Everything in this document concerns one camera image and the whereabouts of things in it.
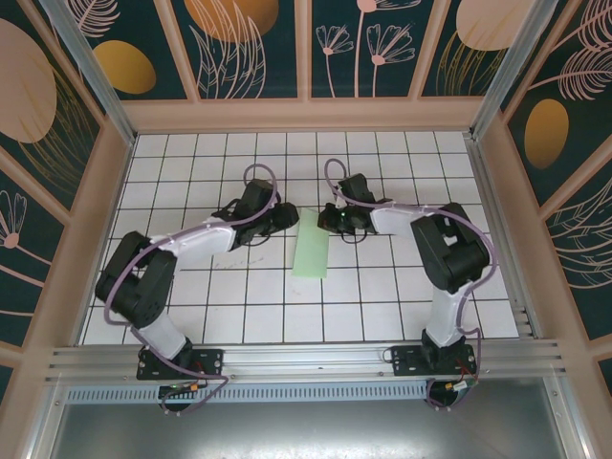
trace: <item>floral wallpaper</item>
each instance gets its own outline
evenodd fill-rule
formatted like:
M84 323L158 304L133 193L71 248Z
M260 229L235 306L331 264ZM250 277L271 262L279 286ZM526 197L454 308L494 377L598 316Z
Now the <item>floral wallpaper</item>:
M451 0L422 96L484 96L533 2Z
M543 205L612 135L612 0L588 0L508 122Z
M0 171L0 341L23 344L63 230Z
M0 5L0 150L72 207L99 125L16 0Z
M501 102L502 112L506 111L506 107L508 107L508 104L513 99L514 94L516 93L516 89L518 88L518 85L522 82L522 79L525 73L527 72L527 69L531 68L532 64L534 63L534 60L536 59L537 54L541 50L542 45L548 38L548 35L551 32L551 29L555 26L555 24L557 23L558 17L561 15L561 13L563 12L563 9L567 5L567 1L568 0L558 0L557 6L555 7L555 11L553 12L553 15L551 16L551 18L549 19L548 24L546 25L546 28L544 29L544 32L542 32L542 34L539 36L539 39L537 43L535 44L535 47L532 50L531 55L529 56L527 61L523 64L523 68L521 69L519 74L516 76L516 79L514 80L513 85L511 86L510 90L508 90L508 94L504 97L504 100Z
M612 161L546 225L586 334L612 334Z
M313 1L312 97L405 97L433 2Z
M186 98L152 0L65 3L121 100Z
M293 0L172 0L200 98L296 98Z

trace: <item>wallpaper panel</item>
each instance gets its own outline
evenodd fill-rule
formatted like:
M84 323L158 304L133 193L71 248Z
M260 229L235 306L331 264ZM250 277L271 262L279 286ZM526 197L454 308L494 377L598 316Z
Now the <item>wallpaper panel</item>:
M612 358L600 361L600 370L603 375L605 385L608 387L610 397L612 397Z
M546 222L586 334L612 334L612 162Z
M0 406L2 405L2 399L4 394L7 392L9 387L9 380L11 379L12 368L4 365L0 365Z
M201 98L296 98L294 0L172 0Z
M186 98L153 0L66 3L121 100Z
M548 38L548 35L550 34L551 30L553 29L553 27L557 23L558 17L561 15L561 13L563 12L563 9L565 8L566 5L567 5L567 0L558 0L557 6L555 7L555 11L553 12L553 15L551 16L550 20L548 21L546 29L544 29L544 32L542 32L542 35L539 37L537 43L535 44L534 50L532 51L532 53L530 54L529 58L527 59L527 61L523 65L523 68L520 70L520 72L516 76L516 79L514 80L513 85L510 87L510 90L508 91L508 94L506 95L504 100L501 102L501 110L502 110L502 112L506 111L506 107L508 106L510 101L513 99L514 94L516 93L516 89L518 88L518 85L522 82L523 76L527 72L527 69L529 69L532 66L532 64L534 63L534 60L536 59L536 57L537 57L537 55L539 53L539 50L542 48L542 45L544 44L544 42Z
M0 171L0 341L23 344L63 230Z
M15 0L0 43L0 147L70 209L99 125Z
M542 205L612 134L612 2L582 2L508 126Z
M433 2L313 1L312 97L405 97Z
M452 0L423 96L484 96L533 2Z

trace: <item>yellow circle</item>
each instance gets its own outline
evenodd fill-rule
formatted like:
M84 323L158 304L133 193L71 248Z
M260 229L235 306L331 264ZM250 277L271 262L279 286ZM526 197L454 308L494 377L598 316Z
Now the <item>yellow circle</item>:
M234 3L245 23L250 18L261 35L270 31L278 17L278 0L185 0L191 18L208 35L232 43L248 41L249 35L240 33L244 26Z
M128 94L142 94L155 86L151 61L135 46L110 40L94 49L99 65L115 89Z
M532 110L525 127L525 154L531 164L545 169L561 154L570 120L565 107L556 100L541 100Z

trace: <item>black mounting plate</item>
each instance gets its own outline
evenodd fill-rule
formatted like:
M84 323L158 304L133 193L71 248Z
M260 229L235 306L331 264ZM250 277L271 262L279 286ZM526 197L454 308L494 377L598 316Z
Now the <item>black mounting plate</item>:
M220 375L223 370L223 349L194 349L191 357L192 363L189 370L204 371L207 375ZM139 353L136 379L139 381L185 381L195 378L169 368L161 363L151 351L142 349Z
M455 360L443 361L438 368L432 369L421 354L420 344L393 346L388 352L391 353L390 363L393 365L395 376L461 375L461 366ZM463 344L458 349L456 359L460 360L472 374L476 372L474 350L469 344Z

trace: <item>green sponge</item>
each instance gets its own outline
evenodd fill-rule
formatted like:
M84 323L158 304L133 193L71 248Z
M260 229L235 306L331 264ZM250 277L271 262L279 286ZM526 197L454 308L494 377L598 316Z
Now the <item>green sponge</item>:
M296 277L324 279L327 277L329 232L317 226L318 213L303 208L299 215L299 230L295 247L293 274Z

